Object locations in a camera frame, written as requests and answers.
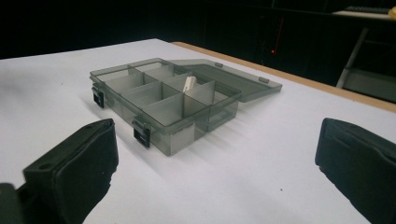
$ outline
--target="white table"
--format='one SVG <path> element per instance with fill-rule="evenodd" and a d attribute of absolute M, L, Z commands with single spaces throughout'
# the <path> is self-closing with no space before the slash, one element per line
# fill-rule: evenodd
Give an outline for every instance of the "white table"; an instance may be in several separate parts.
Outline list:
<path fill-rule="evenodd" d="M 90 71 L 150 58 L 205 58 L 283 84 L 172 157 L 92 99 Z M 158 39 L 0 61 L 0 182 L 80 127 L 113 118 L 120 164 L 84 223 L 365 223 L 314 163 L 324 118 L 396 142 L 396 114 Z"/>

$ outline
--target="white surface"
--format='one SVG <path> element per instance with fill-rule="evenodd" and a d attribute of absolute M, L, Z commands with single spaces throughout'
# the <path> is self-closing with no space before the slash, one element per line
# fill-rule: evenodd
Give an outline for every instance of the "white surface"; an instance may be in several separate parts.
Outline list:
<path fill-rule="evenodd" d="M 206 58 L 282 83 L 172 157 L 92 99 L 89 73 L 150 58 Z M 0 61 L 0 182 L 80 127 L 116 122 L 120 164 L 85 223 L 365 223 L 314 163 L 324 118 L 396 142 L 396 115 L 161 40 Z"/>

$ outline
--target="plastic organizer box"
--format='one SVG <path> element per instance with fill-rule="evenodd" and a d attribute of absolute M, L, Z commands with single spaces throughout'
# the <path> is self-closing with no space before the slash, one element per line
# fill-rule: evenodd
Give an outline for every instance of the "plastic organizer box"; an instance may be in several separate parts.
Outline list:
<path fill-rule="evenodd" d="M 150 59 L 91 72 L 93 100 L 170 156 L 233 119 L 238 103 L 282 85 L 209 60 Z"/>

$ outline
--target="dark background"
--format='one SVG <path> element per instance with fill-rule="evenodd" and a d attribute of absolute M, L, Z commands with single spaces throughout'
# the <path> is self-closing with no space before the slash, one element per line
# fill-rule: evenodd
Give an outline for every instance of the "dark background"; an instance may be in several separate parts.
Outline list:
<path fill-rule="evenodd" d="M 335 85 L 363 27 L 356 66 L 396 76 L 396 23 L 334 16 L 395 0 L 14 1 L 3 5 L 0 59 L 148 38 L 182 41 Z"/>

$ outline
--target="box lid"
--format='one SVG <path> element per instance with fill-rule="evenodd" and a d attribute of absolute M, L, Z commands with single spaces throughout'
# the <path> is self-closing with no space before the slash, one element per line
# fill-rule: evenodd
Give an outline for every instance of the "box lid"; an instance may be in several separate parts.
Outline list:
<path fill-rule="evenodd" d="M 215 63 L 205 59 L 171 60 L 168 61 L 183 66 L 201 76 L 209 77 L 218 82 L 241 91 L 240 102 L 249 102 L 264 95 L 280 91 L 282 84 L 265 77 L 257 77 L 222 63 Z"/>

